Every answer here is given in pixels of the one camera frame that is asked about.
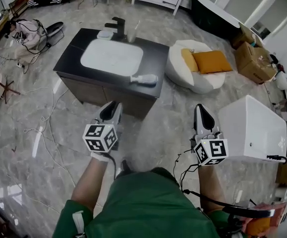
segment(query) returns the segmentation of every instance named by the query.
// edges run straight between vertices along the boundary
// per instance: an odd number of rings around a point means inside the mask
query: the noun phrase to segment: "forearm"
[[[94,211],[101,190],[107,162],[92,158],[73,191],[71,200]]]
[[[198,176],[200,193],[202,195],[216,201],[225,202],[224,193],[215,172],[214,166],[200,166],[198,168]],[[223,208],[223,206],[209,202],[202,198],[200,199],[200,202],[201,207],[207,214],[215,210],[221,210]]]

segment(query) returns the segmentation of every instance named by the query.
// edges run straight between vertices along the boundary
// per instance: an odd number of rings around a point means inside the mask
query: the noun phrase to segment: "tile floor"
[[[190,147],[193,110],[198,103],[217,112],[250,94],[271,108],[265,86],[256,85],[236,72],[229,43],[199,29],[184,10],[180,9],[173,17],[172,11],[163,7],[139,1],[131,6],[121,0],[111,0],[110,5],[99,1],[95,8],[91,0],[86,0],[79,10],[77,0],[27,10],[21,18],[36,18],[45,26],[63,21],[65,37],[41,54],[25,75],[14,61],[0,58],[0,72],[8,81],[14,80],[12,87],[22,93],[21,96],[8,94],[6,105],[0,101],[0,210],[22,236],[51,237],[59,212],[90,161],[90,153],[81,136],[85,124],[99,107],[80,104],[70,91],[66,91],[53,68],[80,28],[102,29],[114,16],[126,19],[126,29],[141,20],[138,36],[150,41],[169,46],[184,39],[204,42],[213,50],[224,52],[234,69],[227,74],[222,88],[206,95],[194,94],[166,78],[161,97],[143,121],[123,116],[119,151],[113,153],[117,162],[126,156],[138,171],[160,166],[172,172],[177,154]],[[12,56],[14,46],[10,46],[10,41],[11,38],[0,40],[1,56]],[[273,83],[266,86],[273,102],[283,98]],[[50,117],[53,103],[56,106]],[[43,122],[41,117],[50,118]],[[176,176],[194,162],[191,156],[182,156],[176,166]],[[229,203],[234,201],[240,189],[244,190],[244,199],[270,201],[276,169],[277,165],[272,163],[230,160],[217,166]],[[113,166],[110,163],[95,215],[101,211],[112,182]],[[197,173],[189,174],[184,186],[197,191]],[[190,200],[195,206],[199,205],[197,198],[191,196]]]

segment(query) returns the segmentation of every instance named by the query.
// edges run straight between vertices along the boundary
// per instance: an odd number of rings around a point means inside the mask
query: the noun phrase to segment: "white utility sink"
[[[286,156],[286,122],[250,95],[220,109],[218,117],[229,157],[257,161]]]
[[[132,76],[141,63],[143,50],[122,42],[93,40],[82,55],[83,66],[120,76]]]

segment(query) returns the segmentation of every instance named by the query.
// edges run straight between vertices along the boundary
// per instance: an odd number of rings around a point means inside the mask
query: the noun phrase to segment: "black faucet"
[[[118,38],[124,38],[124,24],[123,18],[113,17],[112,20],[117,21],[117,24],[106,23],[105,27],[117,29],[117,33],[114,33]]]

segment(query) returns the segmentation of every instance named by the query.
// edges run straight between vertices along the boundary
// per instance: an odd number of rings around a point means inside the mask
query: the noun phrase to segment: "seated person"
[[[5,26],[6,34],[13,31],[14,38],[19,46],[14,51],[15,59],[18,60],[17,65],[23,67],[25,64],[34,63],[39,56],[39,51],[34,49],[40,42],[39,26],[35,21],[18,20],[7,21]]]
[[[229,216],[222,206],[201,199],[204,212],[195,209],[166,169],[136,173],[126,161],[101,213],[93,218],[107,163],[102,156],[91,159],[60,214],[53,238],[219,238],[217,230],[225,227]],[[198,173],[201,194],[224,202],[214,166],[201,166]],[[74,213],[84,222],[80,232]]]

